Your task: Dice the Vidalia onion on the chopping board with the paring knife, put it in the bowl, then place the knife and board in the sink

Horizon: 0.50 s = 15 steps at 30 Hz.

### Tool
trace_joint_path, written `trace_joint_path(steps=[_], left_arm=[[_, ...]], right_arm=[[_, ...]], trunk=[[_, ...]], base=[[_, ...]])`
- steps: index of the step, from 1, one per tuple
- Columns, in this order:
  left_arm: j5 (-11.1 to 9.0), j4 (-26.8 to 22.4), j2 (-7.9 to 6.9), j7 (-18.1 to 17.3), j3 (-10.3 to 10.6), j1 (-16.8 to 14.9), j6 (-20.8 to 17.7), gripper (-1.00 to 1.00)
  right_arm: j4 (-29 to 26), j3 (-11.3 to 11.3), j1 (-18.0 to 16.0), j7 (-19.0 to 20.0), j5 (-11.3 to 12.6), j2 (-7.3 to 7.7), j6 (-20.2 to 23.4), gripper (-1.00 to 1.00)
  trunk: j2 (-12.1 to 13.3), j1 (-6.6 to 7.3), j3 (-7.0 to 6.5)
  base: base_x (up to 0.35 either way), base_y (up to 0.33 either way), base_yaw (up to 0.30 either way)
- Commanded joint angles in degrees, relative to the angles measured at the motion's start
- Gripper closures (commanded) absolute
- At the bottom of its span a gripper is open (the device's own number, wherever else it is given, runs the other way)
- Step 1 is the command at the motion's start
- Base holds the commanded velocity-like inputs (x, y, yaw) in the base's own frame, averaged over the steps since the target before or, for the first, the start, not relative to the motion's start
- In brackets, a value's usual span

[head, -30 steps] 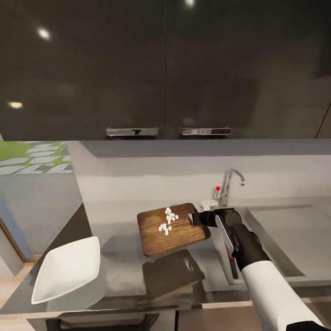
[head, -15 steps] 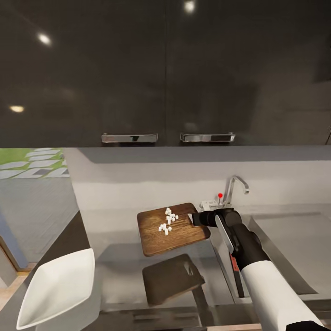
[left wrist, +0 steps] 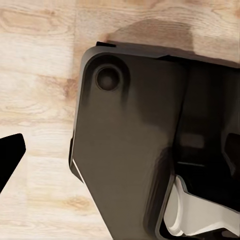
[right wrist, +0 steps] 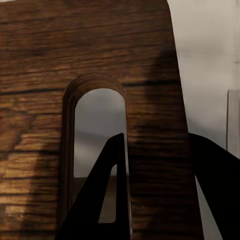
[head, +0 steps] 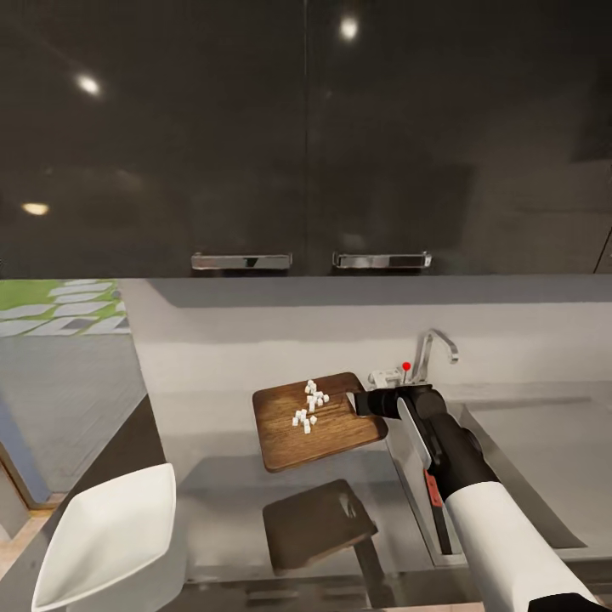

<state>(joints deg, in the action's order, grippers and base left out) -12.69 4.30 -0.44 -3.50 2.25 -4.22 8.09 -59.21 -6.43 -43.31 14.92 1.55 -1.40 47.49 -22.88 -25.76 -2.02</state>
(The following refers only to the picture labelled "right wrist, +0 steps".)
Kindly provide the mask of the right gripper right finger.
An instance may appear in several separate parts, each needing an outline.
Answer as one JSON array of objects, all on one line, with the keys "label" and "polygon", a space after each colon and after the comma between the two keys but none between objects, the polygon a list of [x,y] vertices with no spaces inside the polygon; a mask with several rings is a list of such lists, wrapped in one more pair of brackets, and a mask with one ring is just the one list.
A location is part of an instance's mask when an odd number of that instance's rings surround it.
[{"label": "right gripper right finger", "polygon": [[189,134],[194,173],[223,240],[240,240],[240,159]]}]

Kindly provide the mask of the cutting board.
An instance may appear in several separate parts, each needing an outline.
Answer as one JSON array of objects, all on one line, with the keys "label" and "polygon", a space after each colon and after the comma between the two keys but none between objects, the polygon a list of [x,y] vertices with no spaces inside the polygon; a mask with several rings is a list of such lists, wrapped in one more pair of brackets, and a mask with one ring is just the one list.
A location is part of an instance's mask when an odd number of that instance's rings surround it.
[{"label": "cutting board", "polygon": [[132,240],[205,240],[167,0],[0,2],[0,240],[55,240],[75,108],[125,100]]}]

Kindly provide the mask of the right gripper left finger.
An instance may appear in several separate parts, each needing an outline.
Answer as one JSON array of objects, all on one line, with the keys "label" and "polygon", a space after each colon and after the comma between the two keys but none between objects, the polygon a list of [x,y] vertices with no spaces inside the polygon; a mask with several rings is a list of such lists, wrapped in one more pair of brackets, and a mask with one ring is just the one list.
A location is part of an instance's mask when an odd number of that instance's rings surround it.
[{"label": "right gripper left finger", "polygon": [[[116,164],[116,219],[98,223]],[[124,133],[106,142],[54,240],[130,240]]]}]

